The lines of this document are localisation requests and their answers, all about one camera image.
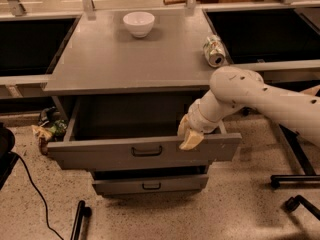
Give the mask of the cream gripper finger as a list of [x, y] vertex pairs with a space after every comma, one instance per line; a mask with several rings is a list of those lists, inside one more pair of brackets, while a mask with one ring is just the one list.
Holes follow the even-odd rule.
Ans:
[[179, 123], [179, 126], [178, 126], [178, 130], [177, 130], [177, 135], [178, 136], [184, 136], [185, 135], [185, 132], [186, 130], [189, 128], [189, 124], [188, 124], [188, 115], [185, 114], [180, 123]]
[[193, 129], [188, 129], [184, 135], [184, 141], [180, 144], [181, 150], [191, 150], [197, 147], [204, 139], [204, 134]]

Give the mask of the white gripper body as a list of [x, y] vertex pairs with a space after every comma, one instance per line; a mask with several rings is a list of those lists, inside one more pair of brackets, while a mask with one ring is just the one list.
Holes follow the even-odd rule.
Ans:
[[187, 119], [189, 127], [199, 133], [210, 133], [216, 129], [221, 116], [215, 111], [214, 103], [197, 99], [188, 109]]

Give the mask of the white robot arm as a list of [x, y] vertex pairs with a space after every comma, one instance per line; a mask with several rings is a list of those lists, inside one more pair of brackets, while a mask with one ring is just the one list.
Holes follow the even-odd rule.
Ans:
[[256, 72], [234, 66], [215, 70], [209, 90], [189, 107], [177, 134], [182, 150], [197, 147], [223, 118], [244, 107], [257, 110], [316, 146], [320, 146], [320, 98], [264, 83]]

